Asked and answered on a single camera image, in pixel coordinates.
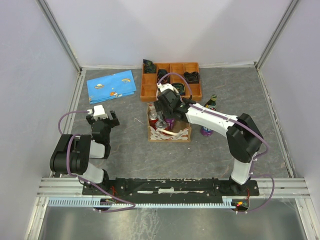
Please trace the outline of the purple soda can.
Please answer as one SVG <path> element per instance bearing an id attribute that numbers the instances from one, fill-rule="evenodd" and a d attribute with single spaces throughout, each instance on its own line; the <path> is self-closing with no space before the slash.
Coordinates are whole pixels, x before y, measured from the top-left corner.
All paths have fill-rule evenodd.
<path id="1" fill-rule="evenodd" d="M 174 118 L 165 118 L 164 119 L 167 124 L 167 129 L 171 131 L 174 128 L 175 125 L 175 119 Z"/>
<path id="2" fill-rule="evenodd" d="M 200 133 L 205 136 L 205 137 L 209 137 L 213 134 L 213 130 L 212 129 L 209 129 L 205 126 L 202 126 L 201 129 L 200 129 Z"/>

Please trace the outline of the purple soda can front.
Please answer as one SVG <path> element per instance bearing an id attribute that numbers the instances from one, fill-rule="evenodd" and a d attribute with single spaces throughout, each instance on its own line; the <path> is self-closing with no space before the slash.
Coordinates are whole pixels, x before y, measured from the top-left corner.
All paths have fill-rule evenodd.
<path id="1" fill-rule="evenodd" d="M 213 130 L 212 129 L 209 129 L 205 126 L 202 126 L 201 129 L 200 129 L 200 133 L 205 136 L 205 137 L 209 137 L 213 134 Z"/>

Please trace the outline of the green glass bottle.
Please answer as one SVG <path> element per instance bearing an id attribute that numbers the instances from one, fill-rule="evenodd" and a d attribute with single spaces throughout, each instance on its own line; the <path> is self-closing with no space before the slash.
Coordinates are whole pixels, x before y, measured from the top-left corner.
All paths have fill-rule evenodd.
<path id="1" fill-rule="evenodd" d="M 217 109 L 216 100 L 217 100 L 217 95 L 213 94 L 210 97 L 210 99 L 205 103 L 204 107 L 207 108 L 207 109 L 215 111 Z"/>

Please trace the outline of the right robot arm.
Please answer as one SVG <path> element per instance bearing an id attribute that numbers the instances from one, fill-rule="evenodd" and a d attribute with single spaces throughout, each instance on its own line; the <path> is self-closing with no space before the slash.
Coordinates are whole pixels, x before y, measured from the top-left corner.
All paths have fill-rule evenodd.
<path id="1" fill-rule="evenodd" d="M 154 107 L 164 118 L 206 127 L 225 137 L 229 152 L 234 158 L 229 189 L 236 196 L 247 191 L 252 162 L 260 156 L 258 152 L 261 145 L 266 143 L 250 115 L 220 113 L 190 98 L 181 98 L 171 89 L 158 95 Z"/>

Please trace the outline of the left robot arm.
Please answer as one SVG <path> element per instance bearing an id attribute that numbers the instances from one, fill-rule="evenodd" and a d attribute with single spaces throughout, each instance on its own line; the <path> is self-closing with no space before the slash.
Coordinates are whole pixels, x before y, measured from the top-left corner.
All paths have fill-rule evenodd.
<path id="1" fill-rule="evenodd" d="M 111 189 L 106 170 L 90 163 L 90 159 L 108 159 L 111 152 L 110 133 L 120 122 L 116 112 L 110 115 L 86 116 L 91 134 L 81 134 L 72 138 L 71 134 L 62 134 L 50 158 L 50 170 L 56 174 L 77 176 L 83 181 L 93 183 L 93 189 L 99 195 L 106 195 Z"/>

